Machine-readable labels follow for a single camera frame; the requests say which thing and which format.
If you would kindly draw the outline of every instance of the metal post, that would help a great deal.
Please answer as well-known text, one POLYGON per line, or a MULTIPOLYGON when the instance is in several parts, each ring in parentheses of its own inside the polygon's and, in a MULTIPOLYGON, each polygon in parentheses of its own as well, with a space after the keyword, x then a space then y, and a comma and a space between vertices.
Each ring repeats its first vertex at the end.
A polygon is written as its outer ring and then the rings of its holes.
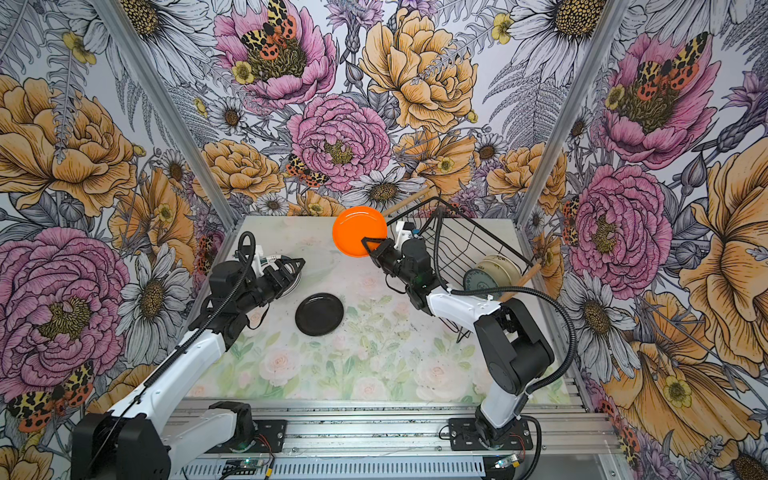
POLYGON ((595 72, 600 67, 600 63, 605 58, 607 52, 611 49, 611 42, 619 29, 619 25, 621 25, 621 21, 624 19, 624 13, 628 7, 629 0, 608 0, 608 3, 605 5, 600 23, 598 23, 594 30, 595 35, 592 37, 587 56, 574 76, 571 89, 568 90, 568 96, 565 98, 565 103, 563 103, 560 109, 558 119, 554 123, 554 129, 545 144, 541 163, 531 179, 531 186, 528 187, 528 191, 525 193, 520 209, 515 217, 515 222, 518 225, 525 223, 531 216, 533 207, 538 202, 538 198, 544 190, 544 185, 547 183, 547 177, 558 161, 558 155, 568 135, 568 131, 576 120, 581 102, 587 96, 589 89, 594 87, 595 72))
POLYGON ((99 0, 92 2, 92 4, 118 45, 121 57, 127 59, 134 80, 147 93, 150 101, 157 109, 157 113, 163 119, 165 127, 176 140, 181 154, 184 155, 193 173, 200 181, 200 185, 210 198, 211 205, 221 219, 224 230, 226 232, 232 231, 237 223, 237 217, 203 160, 200 149, 187 129, 187 124, 184 123, 176 104, 165 89, 162 77, 151 64, 151 60, 147 56, 147 49, 144 48, 131 21, 125 15, 120 1, 99 0))

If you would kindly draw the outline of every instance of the black mounting plate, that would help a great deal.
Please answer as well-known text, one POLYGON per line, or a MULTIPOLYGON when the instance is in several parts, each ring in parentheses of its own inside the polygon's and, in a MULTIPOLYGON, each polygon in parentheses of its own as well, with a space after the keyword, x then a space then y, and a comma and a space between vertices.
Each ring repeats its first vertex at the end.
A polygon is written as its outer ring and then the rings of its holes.
MULTIPOLYGON (((488 450, 481 442, 475 427, 475 419, 449 419, 448 431, 451 436, 451 450, 454 452, 467 452, 469 450, 488 450)), ((507 438, 498 450, 522 450, 520 439, 523 439, 525 450, 533 449, 533 439, 531 438, 531 429, 528 422, 515 422, 512 429, 507 434, 507 438)))
MULTIPOLYGON (((253 420, 253 428, 256 430, 256 435, 264 435, 272 447, 272 453, 283 451, 286 425, 288 425, 286 420, 253 420)), ((245 450, 233 450, 222 445, 215 446, 206 453, 269 453, 269 451, 257 436, 245 450)))

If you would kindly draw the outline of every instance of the table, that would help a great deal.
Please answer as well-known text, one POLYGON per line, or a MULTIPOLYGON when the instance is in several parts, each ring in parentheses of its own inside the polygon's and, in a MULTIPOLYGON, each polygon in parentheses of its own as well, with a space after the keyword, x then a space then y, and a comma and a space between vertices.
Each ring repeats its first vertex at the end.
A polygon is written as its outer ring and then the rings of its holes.
MULTIPOLYGON (((253 232, 266 255, 306 260, 302 278, 290 295, 270 305, 259 329, 243 331, 188 396, 284 400, 289 404, 294 400, 382 405, 481 402, 493 380, 475 336, 457 343, 457 335, 440 319, 416 310, 406 295, 388 288, 383 273, 369 258, 341 254, 331 237, 334 220, 247 217, 243 221, 240 231, 253 232), (303 299, 320 292, 338 296, 346 315, 334 332, 307 336, 296 327, 294 313, 303 299)), ((480 222, 517 246, 510 220, 480 222)), ((390 279, 390 283, 398 290, 402 288, 397 279, 390 279)), ((530 296, 519 298, 551 343, 538 301, 530 296)), ((262 312, 250 314, 252 326, 262 312)), ((571 399, 560 379, 538 390, 531 402, 568 404, 571 399)))

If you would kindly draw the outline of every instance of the white cable tray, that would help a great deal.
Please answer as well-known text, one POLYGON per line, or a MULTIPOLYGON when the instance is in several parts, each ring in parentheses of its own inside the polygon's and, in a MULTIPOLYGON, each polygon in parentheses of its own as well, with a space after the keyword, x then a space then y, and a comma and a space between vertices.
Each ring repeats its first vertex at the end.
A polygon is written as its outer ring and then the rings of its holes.
MULTIPOLYGON (((227 458, 199 458, 187 465, 189 480, 218 480, 227 458)), ((262 480, 266 467, 249 475, 231 475, 227 480, 262 480)), ((272 480, 314 478, 481 478, 485 476, 482 457, 392 457, 392 458, 279 458, 272 480)), ((176 472, 170 480, 186 480, 176 472)))

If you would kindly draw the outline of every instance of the pink peony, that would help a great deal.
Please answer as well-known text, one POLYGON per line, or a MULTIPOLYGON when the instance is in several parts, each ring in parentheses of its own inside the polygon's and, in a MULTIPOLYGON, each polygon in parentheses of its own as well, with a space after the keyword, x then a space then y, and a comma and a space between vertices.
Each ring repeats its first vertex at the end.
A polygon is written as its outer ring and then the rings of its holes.
POLYGON ((123 260, 73 228, 48 228, 34 240, 0 246, 0 393, 8 401, 51 391, 93 362, 110 369, 123 349, 115 335, 123 260))
POLYGON ((339 192, 349 182, 389 163, 386 126, 373 109, 332 94, 312 100, 287 124, 293 153, 306 166, 328 175, 326 187, 339 192))
POLYGON ((591 125, 596 144, 616 151, 622 160, 643 162, 651 170, 666 167, 679 157, 707 129, 716 108, 706 108, 712 97, 709 88, 715 81, 720 62, 712 58, 711 35, 707 36, 698 72, 682 89, 662 83, 649 100, 637 96, 641 82, 637 69, 642 62, 659 65, 675 58, 685 45, 672 45, 672 38, 659 43, 642 34, 619 61, 619 71, 608 80, 611 88, 605 109, 591 125))
POLYGON ((219 65, 233 72, 233 85, 245 90, 245 107, 258 114, 279 110, 288 104, 308 101, 329 91, 336 80, 336 44, 331 34, 323 37, 305 8, 301 13, 286 0, 288 15, 296 19, 296 38, 287 41, 277 59, 263 60, 249 50, 240 38, 253 30, 262 30, 267 22, 267 8, 257 14, 248 7, 245 16, 214 19, 219 65))
POLYGON ((641 293, 670 252, 672 227, 663 211, 653 175, 637 165, 599 167, 579 197, 574 270, 599 277, 619 299, 641 293))

